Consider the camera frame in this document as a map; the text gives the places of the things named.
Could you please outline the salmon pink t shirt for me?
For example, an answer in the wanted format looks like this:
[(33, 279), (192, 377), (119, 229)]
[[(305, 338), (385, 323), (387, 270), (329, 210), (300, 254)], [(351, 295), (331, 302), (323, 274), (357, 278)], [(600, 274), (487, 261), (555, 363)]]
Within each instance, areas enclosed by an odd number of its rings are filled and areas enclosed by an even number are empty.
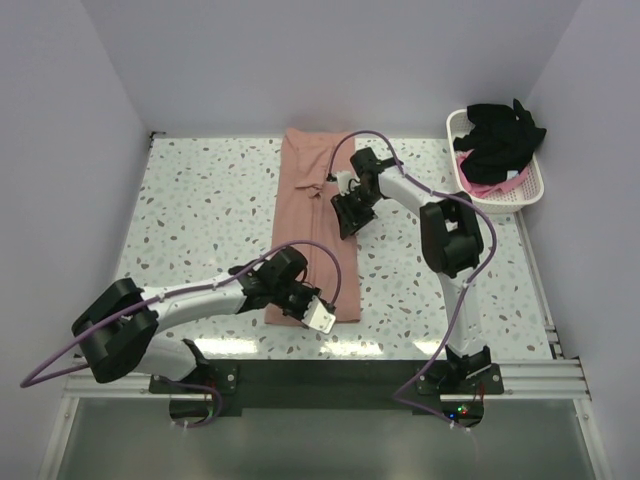
[(331, 198), (339, 193), (327, 180), (330, 172), (352, 172), (350, 157), (355, 140), (343, 133), (308, 133), (286, 130), (281, 145), (279, 183), (273, 219), (272, 244), (310, 240), (327, 247), (341, 268), (341, 289), (336, 303), (339, 323), (361, 320), (357, 240), (340, 238)]

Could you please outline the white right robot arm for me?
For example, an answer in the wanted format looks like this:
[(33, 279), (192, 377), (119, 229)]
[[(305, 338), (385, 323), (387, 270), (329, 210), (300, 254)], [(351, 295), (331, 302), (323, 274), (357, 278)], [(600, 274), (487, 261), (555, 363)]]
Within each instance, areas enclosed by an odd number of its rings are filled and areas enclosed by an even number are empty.
[(394, 159), (380, 160), (370, 148), (356, 151), (350, 162), (352, 173), (327, 175), (338, 187), (331, 204), (340, 238), (345, 240), (370, 223), (375, 218), (373, 207), (381, 200), (394, 200), (418, 218), (422, 256), (438, 276), (448, 320), (443, 339), (446, 360), (435, 362), (433, 372), (422, 375), (456, 392), (469, 392), (480, 382), (481, 372), (491, 366), (472, 287), (484, 251), (479, 212), (466, 193), (429, 190)]

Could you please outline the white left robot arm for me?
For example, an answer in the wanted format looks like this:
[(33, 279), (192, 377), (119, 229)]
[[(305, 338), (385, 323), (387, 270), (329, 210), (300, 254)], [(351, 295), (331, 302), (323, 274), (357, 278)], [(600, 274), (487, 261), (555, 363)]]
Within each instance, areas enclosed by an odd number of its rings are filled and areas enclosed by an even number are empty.
[(255, 267), (234, 267), (210, 281), (140, 288), (115, 281), (74, 322), (71, 331), (95, 380), (101, 384), (131, 372), (167, 377), (185, 392), (207, 380), (206, 360), (191, 340), (163, 337), (179, 325), (211, 316), (237, 315), (272, 305), (295, 323), (331, 330), (332, 305), (320, 289), (300, 280), (307, 260), (286, 247)]

